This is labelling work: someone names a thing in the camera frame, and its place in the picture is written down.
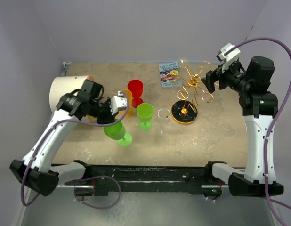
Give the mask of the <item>green goblet front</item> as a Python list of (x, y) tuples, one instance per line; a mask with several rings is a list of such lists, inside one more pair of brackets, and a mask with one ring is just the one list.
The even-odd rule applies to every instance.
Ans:
[(109, 138), (116, 140), (121, 147), (127, 147), (132, 142), (132, 135), (126, 131), (121, 121), (112, 126), (104, 127), (104, 133)]

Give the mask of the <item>green goblet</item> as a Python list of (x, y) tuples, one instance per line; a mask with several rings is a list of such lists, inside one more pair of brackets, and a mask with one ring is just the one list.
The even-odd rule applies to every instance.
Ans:
[(121, 147), (127, 147), (132, 142), (132, 135), (126, 131), (121, 121), (112, 126), (104, 127), (104, 133), (109, 138), (116, 140)]
[(151, 104), (149, 103), (141, 103), (137, 107), (137, 116), (139, 119), (138, 126), (141, 130), (143, 131), (148, 131), (152, 127), (152, 116), (154, 113), (154, 108)]

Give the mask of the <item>orange plastic goblet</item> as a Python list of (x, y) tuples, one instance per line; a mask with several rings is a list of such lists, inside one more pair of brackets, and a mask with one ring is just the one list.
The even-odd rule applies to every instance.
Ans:
[(133, 108), (132, 108), (132, 100), (133, 100), (133, 96), (130, 90), (128, 89), (122, 89), (123, 92), (125, 92), (127, 94), (127, 96), (129, 97), (129, 110), (126, 114), (126, 118), (127, 117), (131, 117), (134, 113)]

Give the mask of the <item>gold wine glass rack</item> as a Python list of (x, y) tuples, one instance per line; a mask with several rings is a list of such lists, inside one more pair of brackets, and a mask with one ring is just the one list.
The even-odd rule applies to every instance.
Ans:
[(200, 71), (192, 73), (187, 67), (188, 76), (183, 79), (182, 88), (176, 93), (178, 101), (175, 102), (170, 110), (173, 120), (181, 125), (189, 125), (195, 122), (198, 117), (198, 97), (205, 103), (210, 104), (214, 101), (214, 96), (204, 89), (204, 83), (200, 78), (204, 70), (204, 65), (211, 67), (207, 61), (200, 63)]

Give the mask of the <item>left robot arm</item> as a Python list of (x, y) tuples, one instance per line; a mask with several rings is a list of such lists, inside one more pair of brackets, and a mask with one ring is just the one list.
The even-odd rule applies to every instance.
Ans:
[(123, 91), (108, 98), (105, 102), (104, 87), (94, 81), (86, 79), (81, 88), (62, 95), (56, 105), (48, 126), (34, 145), (21, 160), (13, 160), (10, 170), (20, 182), (22, 203), (24, 189), (28, 187), (37, 195), (48, 196), (57, 185), (77, 180), (86, 185), (92, 178), (92, 166), (80, 160), (52, 168), (52, 162), (68, 134), (74, 127), (86, 122), (82, 118), (92, 116), (96, 118), (96, 127), (115, 125), (119, 111), (127, 109), (128, 96)]

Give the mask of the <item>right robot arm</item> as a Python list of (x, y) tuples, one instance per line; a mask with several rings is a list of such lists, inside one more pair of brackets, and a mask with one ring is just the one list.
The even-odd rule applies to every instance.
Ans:
[(204, 179), (209, 184), (219, 180), (228, 184), (230, 194), (244, 197), (281, 195), (284, 186), (276, 181), (273, 165), (273, 130), (270, 125), (278, 112), (278, 99), (268, 91), (274, 73), (274, 62), (262, 56), (251, 59), (245, 70), (239, 61), (226, 70), (219, 65), (202, 79), (210, 93), (227, 87), (236, 91), (247, 130), (247, 163), (245, 171), (230, 167), (225, 162), (209, 162)]

